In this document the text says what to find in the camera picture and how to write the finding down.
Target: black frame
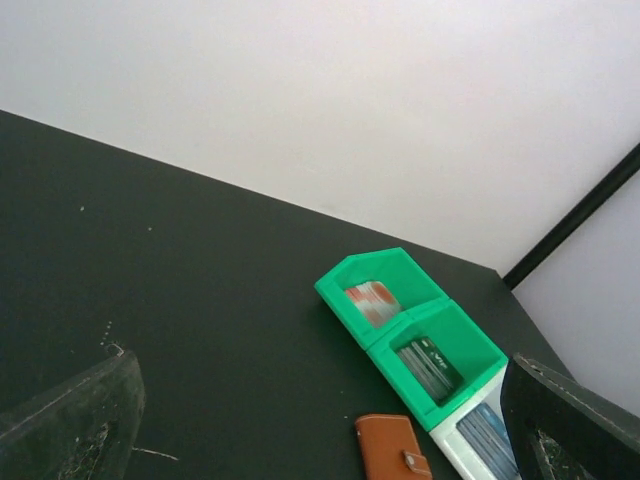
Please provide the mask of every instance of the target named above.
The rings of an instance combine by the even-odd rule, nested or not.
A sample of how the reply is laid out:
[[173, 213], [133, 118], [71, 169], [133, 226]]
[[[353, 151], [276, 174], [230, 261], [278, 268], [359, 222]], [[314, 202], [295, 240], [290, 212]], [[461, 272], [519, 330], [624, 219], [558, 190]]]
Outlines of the black frame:
[[520, 260], [503, 280], [516, 288], [538, 265], [553, 253], [580, 225], [598, 210], [640, 169], [640, 144], [631, 150], [558, 224]]

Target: black tabletop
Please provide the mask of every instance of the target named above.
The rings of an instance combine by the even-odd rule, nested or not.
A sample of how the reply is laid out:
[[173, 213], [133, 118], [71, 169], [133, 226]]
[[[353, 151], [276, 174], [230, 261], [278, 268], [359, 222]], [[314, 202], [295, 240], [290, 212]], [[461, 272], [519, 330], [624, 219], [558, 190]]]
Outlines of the black tabletop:
[[408, 411], [313, 289], [352, 253], [404, 247], [507, 354], [566, 372], [493, 270], [8, 113], [0, 225], [0, 411], [134, 350], [136, 446], [179, 461], [134, 452], [127, 479], [364, 478], [355, 419]]

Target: green plastic container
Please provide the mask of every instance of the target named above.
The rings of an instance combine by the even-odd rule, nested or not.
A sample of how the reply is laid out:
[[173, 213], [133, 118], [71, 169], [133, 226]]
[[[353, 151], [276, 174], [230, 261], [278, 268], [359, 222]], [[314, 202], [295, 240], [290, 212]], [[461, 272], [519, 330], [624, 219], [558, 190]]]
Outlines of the green plastic container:
[[[370, 280], [382, 282], [403, 307], [380, 328], [374, 328], [345, 293]], [[413, 310], [448, 299], [402, 248], [351, 255], [318, 280], [316, 290], [364, 350], [405, 323]]]
[[[482, 388], [507, 357], [453, 300], [412, 314], [367, 350], [369, 357], [430, 431]], [[429, 337], [462, 375], [463, 383], [441, 406], [431, 399], [395, 353], [407, 343]]]
[[[345, 293], [371, 280], [382, 282], [404, 309], [380, 328], [374, 328]], [[504, 353], [402, 248], [351, 255], [322, 277], [316, 290], [427, 431], [507, 363]], [[440, 406], [395, 353], [420, 337], [433, 340], [463, 377]]]

